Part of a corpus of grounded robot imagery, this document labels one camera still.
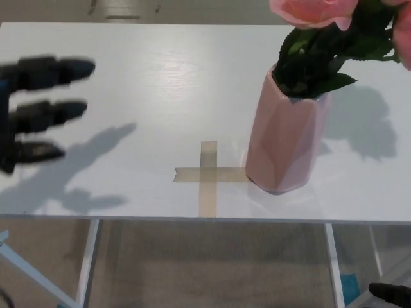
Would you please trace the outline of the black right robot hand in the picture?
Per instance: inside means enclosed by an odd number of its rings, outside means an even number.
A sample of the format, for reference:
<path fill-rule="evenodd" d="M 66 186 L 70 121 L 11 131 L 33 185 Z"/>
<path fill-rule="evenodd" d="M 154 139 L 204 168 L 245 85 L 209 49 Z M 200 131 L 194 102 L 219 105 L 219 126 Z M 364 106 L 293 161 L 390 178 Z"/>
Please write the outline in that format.
<path fill-rule="evenodd" d="M 410 288 L 403 285 L 370 283 L 370 293 L 398 307 L 410 308 Z"/>

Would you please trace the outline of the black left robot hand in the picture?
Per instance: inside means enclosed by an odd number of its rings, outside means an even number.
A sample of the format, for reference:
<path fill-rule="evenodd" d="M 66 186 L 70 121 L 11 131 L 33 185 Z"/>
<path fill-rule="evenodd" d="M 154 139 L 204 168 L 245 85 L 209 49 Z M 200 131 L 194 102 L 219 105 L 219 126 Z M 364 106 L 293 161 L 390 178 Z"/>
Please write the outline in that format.
<path fill-rule="evenodd" d="M 9 109 L 10 96 L 18 91 L 51 89 L 89 78 L 95 70 L 93 60 L 52 55 L 20 58 L 1 64 L 1 172 L 11 175 L 17 165 L 38 164 L 60 159 L 65 151 L 52 142 L 24 142 L 19 134 L 42 133 L 83 116 L 87 102 L 69 99 L 48 100 Z"/>

